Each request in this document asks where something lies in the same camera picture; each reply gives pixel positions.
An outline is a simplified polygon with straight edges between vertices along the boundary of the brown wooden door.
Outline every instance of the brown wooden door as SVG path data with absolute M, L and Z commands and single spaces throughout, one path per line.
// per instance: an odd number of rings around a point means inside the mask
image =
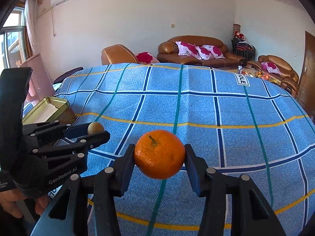
M 297 98 L 310 117 L 315 114 L 315 36 L 308 32 L 305 32 L 305 57 Z

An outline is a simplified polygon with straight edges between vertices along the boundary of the window pane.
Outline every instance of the window pane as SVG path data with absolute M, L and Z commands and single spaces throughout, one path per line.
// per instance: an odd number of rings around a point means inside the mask
M 20 26 L 20 14 L 19 13 L 11 13 L 7 18 L 7 21 L 4 23 L 4 27 L 11 27 L 11 26 Z
M 4 34 L 0 34 L 0 74 L 5 68 L 5 55 L 4 55 Z
M 9 32 L 7 33 L 7 46 L 8 46 L 8 60 L 9 67 L 18 67 L 24 60 L 24 50 L 22 47 L 22 32 Z

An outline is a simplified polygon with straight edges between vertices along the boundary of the metal rivet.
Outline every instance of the metal rivet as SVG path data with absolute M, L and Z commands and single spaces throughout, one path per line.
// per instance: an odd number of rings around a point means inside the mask
M 105 173 L 112 173 L 114 171 L 114 169 L 112 167 L 107 167 L 106 169 L 104 169 Z
M 78 175 L 78 174 L 73 174 L 73 175 L 70 176 L 70 179 L 71 179 L 72 181 L 76 181 L 78 178 L 79 178 L 79 175 Z
M 243 179 L 244 181 L 248 181 L 250 179 L 249 175 L 243 174 L 241 176 L 241 179 Z
M 209 174 L 214 174 L 215 173 L 215 168 L 207 168 L 207 172 L 209 173 Z

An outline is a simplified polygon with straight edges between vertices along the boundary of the human hand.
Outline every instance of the human hand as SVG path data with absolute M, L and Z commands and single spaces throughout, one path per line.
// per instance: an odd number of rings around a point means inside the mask
M 17 188 L 0 193 L 0 205 L 3 207 L 3 210 L 16 218 L 21 218 L 23 214 L 15 202 L 25 199 L 26 197 Z M 48 203 L 48 195 L 36 199 L 35 212 L 41 216 L 47 208 Z

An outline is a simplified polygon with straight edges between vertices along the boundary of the white and pink pillow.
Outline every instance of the white and pink pillow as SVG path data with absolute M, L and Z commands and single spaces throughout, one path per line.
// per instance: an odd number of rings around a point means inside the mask
M 196 49 L 201 59 L 209 60 L 215 58 L 210 52 L 210 50 L 206 49 L 204 46 L 196 46 Z
M 136 58 L 139 60 L 140 64 L 153 64 L 153 63 L 159 63 L 160 62 L 150 52 L 138 53 L 138 54 L 136 54 Z
M 179 49 L 178 55 L 193 56 L 197 59 L 201 59 L 195 45 L 186 42 L 176 42 L 176 44 Z
M 280 72 L 276 64 L 272 62 L 262 62 L 261 66 L 262 66 L 262 69 L 267 70 L 270 73 L 282 75 L 282 73 Z
M 215 47 L 213 45 L 204 45 L 203 47 L 209 50 L 215 58 L 225 58 L 218 47 Z

